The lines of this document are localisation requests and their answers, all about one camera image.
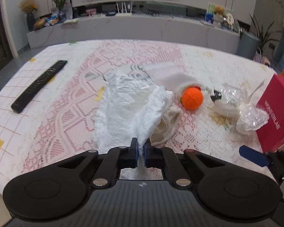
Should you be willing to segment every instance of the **marble tv cabinet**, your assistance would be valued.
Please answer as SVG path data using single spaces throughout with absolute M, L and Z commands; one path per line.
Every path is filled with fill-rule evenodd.
M 235 54 L 238 33 L 218 29 L 195 19 L 149 16 L 84 17 L 77 23 L 58 24 L 27 33 L 30 47 L 82 40 L 137 39 L 189 44 Z

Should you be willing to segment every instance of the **tablecloth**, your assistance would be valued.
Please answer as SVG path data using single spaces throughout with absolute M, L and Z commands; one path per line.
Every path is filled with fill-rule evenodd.
M 11 104 L 39 75 L 58 60 L 67 65 L 29 103 L 21 114 Z M 183 72 L 196 76 L 210 88 L 227 82 L 245 84 L 251 93 L 262 86 L 251 102 L 257 102 L 274 71 L 235 55 L 201 47 L 138 40 L 92 40 L 54 45 L 37 54 L 0 91 L 0 193 L 9 180 L 89 149 L 93 143 L 93 116 L 105 84 L 103 74 L 123 65 L 174 62 Z M 182 108 L 178 99 L 175 105 Z M 272 177 L 242 158 L 238 149 L 247 145 L 261 151 L 256 133 L 233 132 L 226 120 L 211 111 L 209 96 L 197 111 L 182 108 L 175 135 L 164 145 L 175 152 L 196 149 L 211 156 Z M 152 179 L 160 171 L 150 169 Z

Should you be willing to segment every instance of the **silver rivet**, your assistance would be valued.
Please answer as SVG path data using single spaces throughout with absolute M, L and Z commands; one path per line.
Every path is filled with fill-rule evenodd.
M 188 186 L 191 184 L 191 181 L 186 178 L 181 178 L 176 181 L 176 184 L 182 187 Z
M 108 181 L 104 178 L 97 178 L 93 181 L 93 184 L 96 186 L 104 186 L 107 185 Z

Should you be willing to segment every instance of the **orange yarn ball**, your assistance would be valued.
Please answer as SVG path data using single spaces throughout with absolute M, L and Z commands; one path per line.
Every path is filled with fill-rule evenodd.
M 203 94 L 198 88 L 189 87 L 182 94 L 181 102 L 186 109 L 196 110 L 203 102 Z

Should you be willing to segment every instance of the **red box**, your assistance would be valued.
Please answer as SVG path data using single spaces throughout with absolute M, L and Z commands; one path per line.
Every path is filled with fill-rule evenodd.
M 269 114 L 266 125 L 257 130 L 264 152 L 275 152 L 284 144 L 284 77 L 273 75 L 258 105 Z

